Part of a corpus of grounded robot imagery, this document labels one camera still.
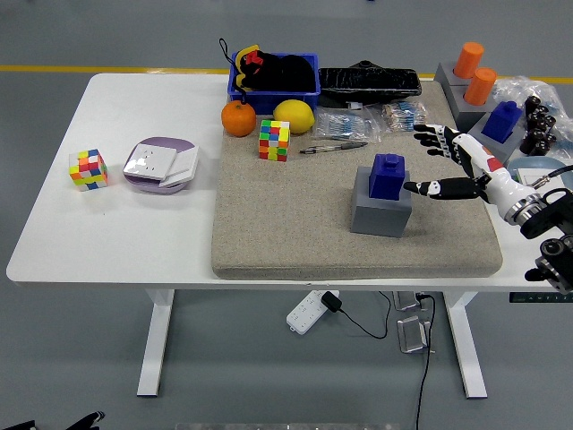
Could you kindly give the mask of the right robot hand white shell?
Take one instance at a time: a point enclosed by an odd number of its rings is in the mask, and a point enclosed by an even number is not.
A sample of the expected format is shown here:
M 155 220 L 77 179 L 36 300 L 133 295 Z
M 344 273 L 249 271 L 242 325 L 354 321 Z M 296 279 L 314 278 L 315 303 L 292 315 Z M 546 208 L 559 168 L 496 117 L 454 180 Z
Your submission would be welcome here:
M 434 200 L 467 200 L 481 198 L 497 207 L 509 224 L 517 224 L 517 215 L 529 202 L 539 199 L 530 186 L 513 180 L 504 165 L 473 136 L 445 125 L 416 125 L 414 137 L 431 156 L 452 160 L 463 168 L 463 177 L 443 178 L 429 182 L 405 182 L 409 192 Z

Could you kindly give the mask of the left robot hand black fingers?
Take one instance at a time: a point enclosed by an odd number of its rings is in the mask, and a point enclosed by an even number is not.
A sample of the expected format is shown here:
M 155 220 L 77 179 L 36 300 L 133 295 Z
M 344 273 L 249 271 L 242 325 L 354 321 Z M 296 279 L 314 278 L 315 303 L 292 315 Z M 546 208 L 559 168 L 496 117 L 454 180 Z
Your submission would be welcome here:
M 105 417 L 103 411 L 95 411 L 67 427 L 67 430 L 90 430 L 99 429 L 98 423 Z M 4 430 L 37 430 L 35 420 L 22 422 L 14 426 L 8 426 Z

